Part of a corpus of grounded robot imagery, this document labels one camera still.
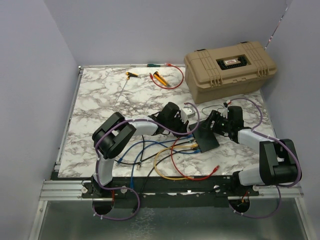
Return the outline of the black power adapter with cable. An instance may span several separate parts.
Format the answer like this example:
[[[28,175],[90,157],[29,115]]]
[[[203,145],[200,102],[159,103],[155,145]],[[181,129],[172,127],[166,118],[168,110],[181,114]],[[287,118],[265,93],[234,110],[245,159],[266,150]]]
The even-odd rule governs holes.
[[[211,114],[211,111],[218,111],[223,110],[225,107],[223,104],[214,104],[214,105],[208,105],[201,109],[201,113],[205,116],[209,116]]]

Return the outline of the black network switch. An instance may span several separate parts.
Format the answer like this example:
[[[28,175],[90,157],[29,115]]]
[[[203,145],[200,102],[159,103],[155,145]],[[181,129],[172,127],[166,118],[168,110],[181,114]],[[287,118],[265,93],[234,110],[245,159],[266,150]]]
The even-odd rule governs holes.
[[[201,121],[198,128],[192,133],[201,153],[216,149],[220,146],[214,135],[211,125]]]

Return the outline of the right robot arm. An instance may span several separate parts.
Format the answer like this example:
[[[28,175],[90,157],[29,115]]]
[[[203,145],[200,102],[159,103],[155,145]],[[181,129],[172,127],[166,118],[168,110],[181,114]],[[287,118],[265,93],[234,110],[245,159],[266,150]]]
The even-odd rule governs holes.
[[[228,137],[231,141],[246,146],[258,153],[257,166],[238,171],[229,189],[240,196],[248,186],[291,187],[302,178],[302,170],[295,145],[290,139],[278,139],[245,127],[243,110],[240,106],[229,106],[225,111],[211,111],[201,124],[201,129]]]

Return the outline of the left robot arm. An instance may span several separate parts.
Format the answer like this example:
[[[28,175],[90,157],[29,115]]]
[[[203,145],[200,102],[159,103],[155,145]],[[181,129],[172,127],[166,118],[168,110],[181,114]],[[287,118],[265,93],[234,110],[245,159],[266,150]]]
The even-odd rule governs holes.
[[[126,118],[120,112],[113,113],[92,135],[97,153],[94,193],[101,198],[110,193],[114,160],[133,136],[156,136],[165,131],[180,136],[187,132],[188,125],[188,113],[173,102],[167,103],[161,111],[140,119]]]

